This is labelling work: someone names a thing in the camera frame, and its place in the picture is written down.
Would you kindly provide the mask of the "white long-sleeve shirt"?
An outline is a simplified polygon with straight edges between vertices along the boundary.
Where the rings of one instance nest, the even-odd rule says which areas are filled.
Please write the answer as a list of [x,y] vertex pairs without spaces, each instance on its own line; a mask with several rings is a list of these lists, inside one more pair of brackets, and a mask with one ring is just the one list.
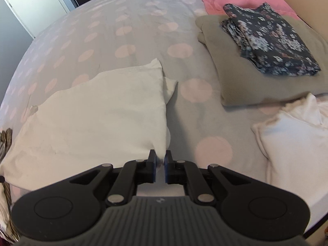
[[152,149],[163,159],[170,143],[166,105],[176,83],[154,59],[55,92],[27,118],[1,175],[32,191],[104,163],[145,159]]

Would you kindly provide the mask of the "folded white garment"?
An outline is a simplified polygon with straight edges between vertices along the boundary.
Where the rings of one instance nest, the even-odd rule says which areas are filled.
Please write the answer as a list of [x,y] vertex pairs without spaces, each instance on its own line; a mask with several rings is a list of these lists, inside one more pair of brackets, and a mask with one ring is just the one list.
[[254,124],[268,160],[266,181],[313,207],[327,195],[327,102],[308,94],[270,119]]

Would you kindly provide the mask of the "folded dark floral garment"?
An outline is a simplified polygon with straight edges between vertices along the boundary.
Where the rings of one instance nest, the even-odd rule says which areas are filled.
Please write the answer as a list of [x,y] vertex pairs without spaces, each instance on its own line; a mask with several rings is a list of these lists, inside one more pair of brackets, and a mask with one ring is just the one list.
[[221,28],[261,73],[297,77],[321,71],[298,33],[268,3],[255,9],[228,3],[223,9],[228,18]]

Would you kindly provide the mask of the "white door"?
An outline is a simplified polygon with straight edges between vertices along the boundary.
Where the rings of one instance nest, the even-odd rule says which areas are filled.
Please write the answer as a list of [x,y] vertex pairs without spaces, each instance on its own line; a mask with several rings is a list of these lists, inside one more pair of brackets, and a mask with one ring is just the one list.
[[33,38],[69,12],[64,0],[5,0],[5,2]]

